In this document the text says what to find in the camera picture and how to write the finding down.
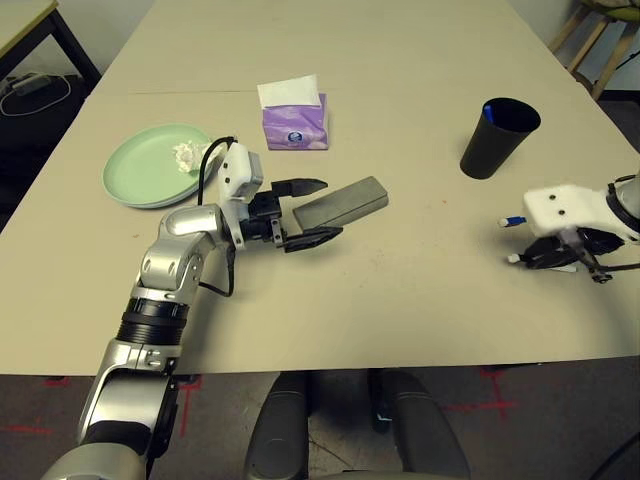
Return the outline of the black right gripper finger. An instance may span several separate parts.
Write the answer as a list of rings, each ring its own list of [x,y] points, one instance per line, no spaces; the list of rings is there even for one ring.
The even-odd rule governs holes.
[[[574,253],[571,247],[562,243],[555,236],[538,238],[529,246],[530,254],[551,254],[560,252],[568,252],[569,254]]]
[[[575,270],[578,258],[572,253],[547,253],[538,256],[522,256],[527,269],[530,270]]]

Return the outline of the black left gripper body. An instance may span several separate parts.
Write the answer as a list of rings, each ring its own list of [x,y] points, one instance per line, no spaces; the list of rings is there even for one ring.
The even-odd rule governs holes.
[[[281,226],[281,217],[282,210],[278,195],[273,191],[257,193],[248,204],[248,218],[240,222],[244,240],[262,240],[281,248],[286,239],[286,232]]]

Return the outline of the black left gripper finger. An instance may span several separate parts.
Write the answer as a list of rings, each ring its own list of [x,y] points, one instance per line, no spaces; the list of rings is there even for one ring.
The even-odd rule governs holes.
[[[307,196],[327,187],[325,181],[313,178],[294,178],[271,183],[271,191],[276,197]]]
[[[302,233],[287,236],[283,241],[282,248],[285,253],[293,253],[306,249],[315,248],[322,245],[343,232],[342,227],[316,227],[304,230]]]

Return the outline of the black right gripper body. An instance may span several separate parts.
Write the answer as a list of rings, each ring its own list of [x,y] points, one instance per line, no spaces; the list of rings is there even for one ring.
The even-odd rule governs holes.
[[[590,228],[578,228],[578,247],[575,250],[578,261],[584,265],[596,283],[606,283],[613,278],[600,269],[598,256],[612,253],[624,245],[624,241],[614,233]]]

